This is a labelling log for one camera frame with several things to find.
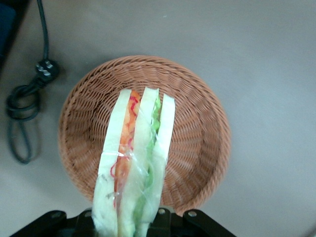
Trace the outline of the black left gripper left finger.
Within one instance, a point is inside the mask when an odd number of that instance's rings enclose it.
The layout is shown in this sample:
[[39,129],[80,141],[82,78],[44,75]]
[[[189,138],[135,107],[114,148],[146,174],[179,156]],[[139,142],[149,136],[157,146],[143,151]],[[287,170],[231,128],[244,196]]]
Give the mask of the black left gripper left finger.
[[66,212],[53,210],[21,228],[13,237],[94,237],[91,209],[68,218]]

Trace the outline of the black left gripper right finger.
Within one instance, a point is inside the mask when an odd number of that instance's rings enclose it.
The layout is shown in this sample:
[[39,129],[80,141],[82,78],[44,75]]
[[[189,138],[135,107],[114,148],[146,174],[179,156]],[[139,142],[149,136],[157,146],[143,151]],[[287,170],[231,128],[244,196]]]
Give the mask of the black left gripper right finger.
[[235,235],[198,209],[182,216],[159,208],[148,229],[148,237],[235,237]]

